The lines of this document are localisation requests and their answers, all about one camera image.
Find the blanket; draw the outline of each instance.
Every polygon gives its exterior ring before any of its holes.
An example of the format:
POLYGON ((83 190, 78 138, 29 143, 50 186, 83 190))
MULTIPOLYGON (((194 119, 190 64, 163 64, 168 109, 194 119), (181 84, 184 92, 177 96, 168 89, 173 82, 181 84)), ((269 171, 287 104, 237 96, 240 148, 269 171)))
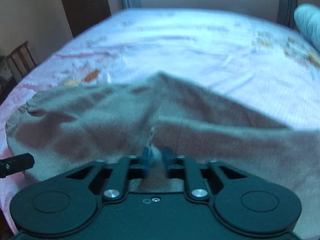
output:
POLYGON ((179 191, 167 180, 160 150, 198 161, 219 159, 293 190, 303 211, 300 237, 320 235, 320 134, 291 130, 195 83, 158 73, 143 82, 100 83, 40 91, 7 121, 13 155, 35 158, 26 175, 43 181, 96 159, 140 155, 153 132, 148 179, 131 190, 179 191))

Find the white bed sheet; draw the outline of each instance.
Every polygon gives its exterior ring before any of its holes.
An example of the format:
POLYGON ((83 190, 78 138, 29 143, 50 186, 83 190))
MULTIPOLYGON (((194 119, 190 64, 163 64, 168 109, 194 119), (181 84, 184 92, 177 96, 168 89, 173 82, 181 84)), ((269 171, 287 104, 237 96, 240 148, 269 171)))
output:
MULTIPOLYGON (((222 11, 127 10, 54 53, 11 92, 0 105, 0 158, 11 156, 6 120, 37 91, 135 82, 159 70, 198 82, 289 127, 319 129, 319 66, 319 55, 297 32, 267 21, 222 11)), ((14 232, 9 204, 27 184, 21 173, 0 180, 1 209, 14 232)))

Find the pillow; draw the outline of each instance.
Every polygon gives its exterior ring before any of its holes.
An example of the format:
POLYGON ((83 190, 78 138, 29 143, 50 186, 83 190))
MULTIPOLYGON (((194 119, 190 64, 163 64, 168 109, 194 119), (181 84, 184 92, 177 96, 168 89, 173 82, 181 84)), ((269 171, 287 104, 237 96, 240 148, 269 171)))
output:
POLYGON ((302 4, 294 11, 294 20, 301 34, 320 51, 320 8, 302 4))

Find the brown wooden door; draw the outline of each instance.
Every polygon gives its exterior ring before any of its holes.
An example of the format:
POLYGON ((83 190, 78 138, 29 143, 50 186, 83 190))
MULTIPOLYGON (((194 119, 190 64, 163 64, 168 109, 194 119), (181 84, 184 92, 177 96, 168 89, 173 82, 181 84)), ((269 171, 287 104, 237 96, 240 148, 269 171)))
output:
POLYGON ((111 15, 108 0, 62 0, 75 37, 111 15))

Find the mattress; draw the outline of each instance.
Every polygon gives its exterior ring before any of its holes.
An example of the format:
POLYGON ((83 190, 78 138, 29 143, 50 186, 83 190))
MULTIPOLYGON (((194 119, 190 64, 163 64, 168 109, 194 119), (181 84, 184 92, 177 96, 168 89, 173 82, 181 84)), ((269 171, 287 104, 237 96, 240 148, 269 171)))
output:
MULTIPOLYGON (((320 128, 320 57, 295 31, 240 14, 130 9, 87 30, 26 76, 0 105, 0 158, 11 156, 5 122, 56 86, 137 82, 158 71, 205 86, 293 129, 320 128)), ((0 180, 9 226, 22 173, 0 180)), ((311 229, 308 236, 320 235, 311 229)))

